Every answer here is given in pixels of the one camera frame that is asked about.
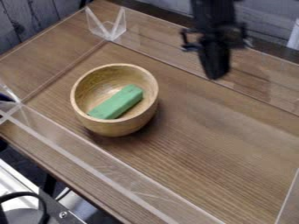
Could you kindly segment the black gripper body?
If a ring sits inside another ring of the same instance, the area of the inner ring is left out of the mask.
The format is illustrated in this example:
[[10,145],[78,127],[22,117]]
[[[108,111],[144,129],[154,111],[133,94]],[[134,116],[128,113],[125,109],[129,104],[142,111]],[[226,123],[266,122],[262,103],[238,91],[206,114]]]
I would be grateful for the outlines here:
[[246,24],[236,20],[234,2],[241,0],[190,0],[193,27],[182,28],[181,49],[202,49],[202,40],[222,41],[230,49],[252,46]]

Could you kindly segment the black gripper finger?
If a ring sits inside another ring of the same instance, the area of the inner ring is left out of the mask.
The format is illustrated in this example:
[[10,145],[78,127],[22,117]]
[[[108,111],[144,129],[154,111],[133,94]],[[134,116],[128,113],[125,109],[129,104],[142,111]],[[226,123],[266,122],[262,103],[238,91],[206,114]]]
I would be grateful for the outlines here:
[[202,42],[200,44],[200,63],[202,70],[205,72],[205,75],[209,80],[214,79],[214,69],[213,69],[213,50],[212,50],[212,43]]
[[225,43],[217,43],[217,51],[216,51],[216,75],[214,77],[218,79],[229,72],[229,47]]

